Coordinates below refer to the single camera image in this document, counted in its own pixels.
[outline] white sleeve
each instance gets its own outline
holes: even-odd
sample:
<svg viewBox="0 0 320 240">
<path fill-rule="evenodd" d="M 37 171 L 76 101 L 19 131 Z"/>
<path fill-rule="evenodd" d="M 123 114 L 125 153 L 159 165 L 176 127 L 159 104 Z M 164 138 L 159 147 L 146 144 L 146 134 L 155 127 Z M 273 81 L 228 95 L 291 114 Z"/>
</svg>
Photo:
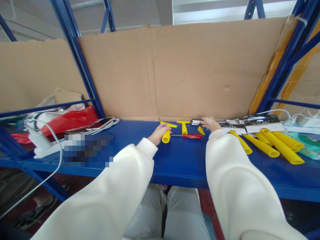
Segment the white sleeve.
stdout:
<svg viewBox="0 0 320 240">
<path fill-rule="evenodd" d="M 158 148 L 148 139 L 122 149 L 102 173 L 63 202 L 36 239 L 121 239 L 150 182 Z"/>
<path fill-rule="evenodd" d="M 225 239 L 306 239 L 286 222 L 273 186 L 235 136 L 222 129 L 211 133 L 206 173 Z"/>
</svg>

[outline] person's right hand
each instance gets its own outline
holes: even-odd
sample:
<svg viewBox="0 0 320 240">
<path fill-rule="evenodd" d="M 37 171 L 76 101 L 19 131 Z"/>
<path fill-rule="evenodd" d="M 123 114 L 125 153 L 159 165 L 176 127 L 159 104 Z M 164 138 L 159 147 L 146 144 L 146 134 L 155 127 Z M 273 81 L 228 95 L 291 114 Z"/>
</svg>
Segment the person's right hand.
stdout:
<svg viewBox="0 0 320 240">
<path fill-rule="evenodd" d="M 204 117 L 202 118 L 204 122 L 201 122 L 203 127 L 209 128 L 211 132 L 214 132 L 215 130 L 222 129 L 222 127 L 219 125 L 219 123 L 214 120 L 213 117 Z"/>
</svg>

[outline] yellow plastic tool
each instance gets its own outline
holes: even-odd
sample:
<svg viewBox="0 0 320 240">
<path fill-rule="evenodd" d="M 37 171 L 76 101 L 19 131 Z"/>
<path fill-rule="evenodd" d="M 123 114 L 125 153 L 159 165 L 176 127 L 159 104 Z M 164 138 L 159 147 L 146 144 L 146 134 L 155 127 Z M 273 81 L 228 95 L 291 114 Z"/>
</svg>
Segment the yellow plastic tool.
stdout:
<svg viewBox="0 0 320 240">
<path fill-rule="evenodd" d="M 252 142 L 257 148 L 259 148 L 261 151 L 263 151 L 265 154 L 267 154 L 269 157 L 279 157 L 280 153 L 275 150 L 274 148 L 270 147 L 264 142 L 259 141 L 258 139 L 248 135 L 243 134 L 246 139 L 248 139 L 250 142 Z"/>
<path fill-rule="evenodd" d="M 190 121 L 177 121 L 177 123 L 182 124 L 182 135 L 183 134 L 188 134 L 186 123 L 191 123 Z"/>
<path fill-rule="evenodd" d="M 174 128 L 177 127 L 177 125 L 174 125 L 174 124 L 171 124 L 171 123 L 166 123 L 166 124 L 167 124 L 168 127 L 174 127 Z M 165 132 L 165 134 L 163 135 L 163 137 L 162 137 L 162 142 L 163 143 L 168 143 L 169 141 L 170 141 L 170 130 L 167 130 Z"/>
<path fill-rule="evenodd" d="M 269 141 L 269 139 L 266 138 L 262 133 L 256 133 L 256 135 L 261 142 L 267 144 L 269 147 L 273 146 L 273 144 Z"/>
<path fill-rule="evenodd" d="M 239 137 L 239 135 L 237 134 L 236 131 L 231 130 L 229 133 L 231 133 L 233 136 L 236 136 L 240 140 L 241 146 L 243 147 L 243 149 L 247 155 L 252 153 L 251 148 L 249 148 L 249 146 L 246 144 L 246 142 L 241 137 Z"/>
<path fill-rule="evenodd" d="M 260 132 L 269 139 L 270 142 L 277 148 L 277 150 L 291 163 L 302 164 L 304 160 L 294 153 L 290 147 L 281 142 L 275 135 L 273 135 L 268 129 L 263 128 Z"/>
<path fill-rule="evenodd" d="M 281 142 L 287 145 L 292 150 L 299 152 L 301 148 L 304 148 L 304 144 L 298 142 L 297 140 L 281 133 L 281 132 L 272 132 Z"/>
<path fill-rule="evenodd" d="M 199 133 L 201 133 L 202 135 L 206 135 L 206 134 L 204 133 L 204 131 L 203 131 L 203 129 L 202 129 L 201 126 L 198 127 L 198 131 L 199 131 Z"/>
</svg>

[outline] power strip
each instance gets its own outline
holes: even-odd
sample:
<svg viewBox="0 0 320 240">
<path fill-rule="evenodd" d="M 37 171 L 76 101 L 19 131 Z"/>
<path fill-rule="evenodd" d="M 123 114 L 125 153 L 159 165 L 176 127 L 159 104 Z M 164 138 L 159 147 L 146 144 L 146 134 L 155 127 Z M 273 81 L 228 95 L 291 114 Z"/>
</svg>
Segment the power strip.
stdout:
<svg viewBox="0 0 320 240">
<path fill-rule="evenodd" d="M 59 142 L 61 144 L 62 149 L 64 149 L 64 138 L 60 139 Z M 60 151 L 59 145 L 58 145 L 57 141 L 55 141 L 55 142 L 51 143 L 50 148 L 47 148 L 44 150 L 41 150 L 40 148 L 36 147 L 34 149 L 34 153 L 35 153 L 34 158 L 43 158 L 43 157 L 49 156 L 49 155 L 51 155 L 55 152 L 59 152 L 59 151 Z"/>
</svg>

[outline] red plastic bag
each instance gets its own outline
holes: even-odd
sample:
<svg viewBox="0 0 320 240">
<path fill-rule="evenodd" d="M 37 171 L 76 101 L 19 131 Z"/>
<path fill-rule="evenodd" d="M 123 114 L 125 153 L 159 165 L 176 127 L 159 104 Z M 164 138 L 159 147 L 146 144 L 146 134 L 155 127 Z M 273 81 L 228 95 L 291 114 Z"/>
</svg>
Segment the red plastic bag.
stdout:
<svg viewBox="0 0 320 240">
<path fill-rule="evenodd" d="M 89 106 L 82 111 L 71 111 L 56 117 L 52 121 L 48 122 L 48 125 L 52 128 L 55 134 L 63 133 L 66 130 L 87 126 L 98 119 L 98 116 L 93 108 Z M 47 126 L 43 126 L 41 131 L 45 136 L 50 136 L 51 131 Z M 31 143 L 28 138 L 29 133 L 15 133 L 11 136 L 18 141 L 20 144 Z"/>
</svg>

